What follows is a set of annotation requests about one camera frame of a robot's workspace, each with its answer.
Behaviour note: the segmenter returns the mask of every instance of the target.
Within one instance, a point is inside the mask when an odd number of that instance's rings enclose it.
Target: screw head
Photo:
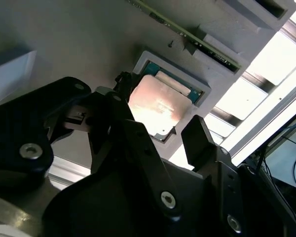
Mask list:
[[[169,209],[173,209],[176,206],[176,200],[174,196],[167,191],[161,193],[161,201]]]
[[[229,226],[237,233],[240,234],[241,233],[241,226],[240,223],[237,221],[237,219],[235,219],[233,216],[228,215],[227,216],[227,222],[229,224]]]
[[[220,147],[222,153],[224,153],[225,155],[228,155],[229,152],[224,148],[224,147]]]
[[[78,88],[79,90],[83,90],[84,89],[84,86],[83,85],[80,85],[80,84],[74,84],[75,88]]]
[[[119,98],[117,95],[114,95],[113,98],[117,101],[121,101],[121,98]]]
[[[25,159],[37,159],[43,154],[42,148],[35,143],[27,143],[21,146],[20,155]]]

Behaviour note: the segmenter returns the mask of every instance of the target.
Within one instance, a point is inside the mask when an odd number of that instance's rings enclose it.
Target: black bracket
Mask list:
[[[237,168],[231,163],[230,154],[215,145],[200,116],[194,116],[185,127],[182,140],[188,163],[208,181],[209,205],[203,210],[204,213],[212,217],[211,222],[216,219],[221,224],[222,228],[216,229],[220,234],[227,231],[246,236],[240,178]]]

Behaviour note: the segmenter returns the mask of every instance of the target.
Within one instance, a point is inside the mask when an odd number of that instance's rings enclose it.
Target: metal screw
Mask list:
[[[21,146],[20,155],[25,159],[37,159],[43,154],[43,150],[38,144],[27,143]]]
[[[167,191],[161,193],[161,200],[163,204],[165,204],[165,206],[169,209],[173,209],[176,206],[176,200],[174,196]]]
[[[228,215],[227,216],[227,222],[229,224],[229,226],[237,233],[240,234],[241,233],[241,226],[240,223],[237,221],[237,219],[235,219],[233,216]]]
[[[114,98],[115,100],[121,101],[121,99],[120,99],[117,95],[113,96],[113,98]]]
[[[222,151],[222,153],[224,153],[225,155],[228,155],[228,154],[229,154],[228,151],[227,151],[224,147],[221,147],[221,151]]]
[[[254,171],[251,169],[250,166],[246,165],[247,170],[252,173],[253,175],[255,175],[256,173],[254,173]]]
[[[83,90],[84,89],[84,86],[83,85],[80,85],[80,84],[74,84],[74,86],[76,87],[76,88],[78,88],[79,90]]]

